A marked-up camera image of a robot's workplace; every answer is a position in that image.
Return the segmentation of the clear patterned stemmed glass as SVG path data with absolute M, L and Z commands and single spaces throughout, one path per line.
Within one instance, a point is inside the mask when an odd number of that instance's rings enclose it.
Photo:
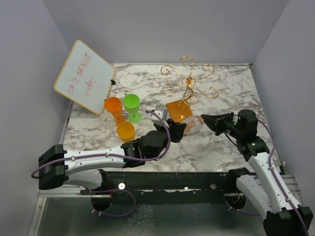
M 183 120 L 182 123 L 186 124 L 186 127 L 184 129 L 185 136 L 199 132 L 204 126 L 204 121 L 199 115 L 188 117 Z

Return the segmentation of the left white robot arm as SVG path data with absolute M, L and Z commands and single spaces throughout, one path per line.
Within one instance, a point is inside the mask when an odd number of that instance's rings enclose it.
M 65 150 L 53 145 L 38 159 L 38 188 L 50 190 L 64 184 L 82 186 L 103 194 L 109 182 L 102 177 L 104 168 L 135 168 L 166 155 L 171 143 L 184 135 L 185 123 L 168 119 L 163 125 L 154 123 L 155 130 L 146 135 L 109 149 L 92 151 Z

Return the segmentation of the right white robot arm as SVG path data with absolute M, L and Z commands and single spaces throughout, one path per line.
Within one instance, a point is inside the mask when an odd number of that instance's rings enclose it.
M 313 219 L 308 206 L 302 206 L 287 187 L 272 159 L 274 149 L 257 135 L 261 121 L 251 110 L 218 116 L 201 115 L 215 135 L 236 140 L 238 151 L 249 163 L 260 185 L 246 168 L 229 170 L 226 187 L 241 191 L 258 211 L 268 236 L 307 236 Z

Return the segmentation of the yellow plastic goblet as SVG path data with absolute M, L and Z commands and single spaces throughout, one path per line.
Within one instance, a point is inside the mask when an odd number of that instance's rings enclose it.
M 119 138 L 124 143 L 135 140 L 135 128 L 132 123 L 128 121 L 121 122 L 116 130 Z

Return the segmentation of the green plastic goblet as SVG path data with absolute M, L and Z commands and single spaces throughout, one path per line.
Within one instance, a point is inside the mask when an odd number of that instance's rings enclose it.
M 136 94 L 128 94 L 123 98 L 123 105 L 128 112 L 128 120 L 131 123 L 139 123 L 142 119 L 140 110 L 140 99 Z

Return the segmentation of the orange plastic goblet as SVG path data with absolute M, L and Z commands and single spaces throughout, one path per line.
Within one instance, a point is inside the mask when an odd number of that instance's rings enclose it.
M 104 107 L 107 112 L 110 112 L 115 119 L 116 126 L 126 121 L 123 115 L 122 102 L 117 97 L 108 97 L 104 102 Z

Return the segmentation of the clear glass near whiteboard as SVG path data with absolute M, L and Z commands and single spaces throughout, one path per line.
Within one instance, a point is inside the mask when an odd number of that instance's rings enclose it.
M 101 123 L 101 126 L 103 127 L 105 138 L 114 140 L 117 138 L 117 135 L 114 132 L 114 129 L 116 127 L 116 121 L 111 113 L 109 112 L 103 112 L 99 116 L 99 120 Z

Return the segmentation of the white framed whiteboard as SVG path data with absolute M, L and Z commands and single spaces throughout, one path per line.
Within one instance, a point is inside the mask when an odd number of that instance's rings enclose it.
M 54 83 L 54 90 L 88 111 L 104 110 L 115 68 L 82 40 L 76 40 Z

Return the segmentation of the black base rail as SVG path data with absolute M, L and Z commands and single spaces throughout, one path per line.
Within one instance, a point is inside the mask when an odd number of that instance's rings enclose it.
M 106 172 L 103 185 L 82 190 L 93 202 L 116 205 L 225 204 L 241 209 L 246 197 L 231 173 L 219 172 Z

